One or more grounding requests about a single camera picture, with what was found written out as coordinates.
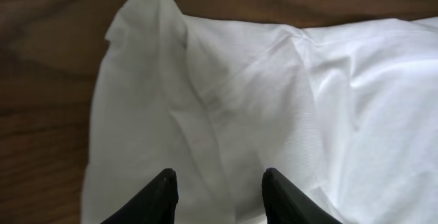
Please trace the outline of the white printed t-shirt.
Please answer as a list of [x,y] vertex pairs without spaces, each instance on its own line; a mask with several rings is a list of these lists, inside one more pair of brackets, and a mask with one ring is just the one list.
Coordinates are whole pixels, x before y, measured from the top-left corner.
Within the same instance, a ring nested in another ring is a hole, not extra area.
[[298,29],[128,0],[106,35],[81,222],[161,170],[177,223],[262,223],[278,169],[343,223],[437,222],[437,19]]

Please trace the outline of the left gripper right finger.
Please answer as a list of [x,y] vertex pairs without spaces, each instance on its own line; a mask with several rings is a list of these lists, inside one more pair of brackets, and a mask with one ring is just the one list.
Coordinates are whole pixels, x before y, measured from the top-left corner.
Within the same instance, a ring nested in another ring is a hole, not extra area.
[[267,224],[341,224],[275,168],[265,171],[261,187]]

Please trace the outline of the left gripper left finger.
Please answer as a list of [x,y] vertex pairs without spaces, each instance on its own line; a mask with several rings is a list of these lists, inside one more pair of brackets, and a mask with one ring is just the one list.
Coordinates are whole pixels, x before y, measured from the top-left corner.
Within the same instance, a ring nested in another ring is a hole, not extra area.
[[177,174],[167,168],[102,224],[174,224],[178,200]]

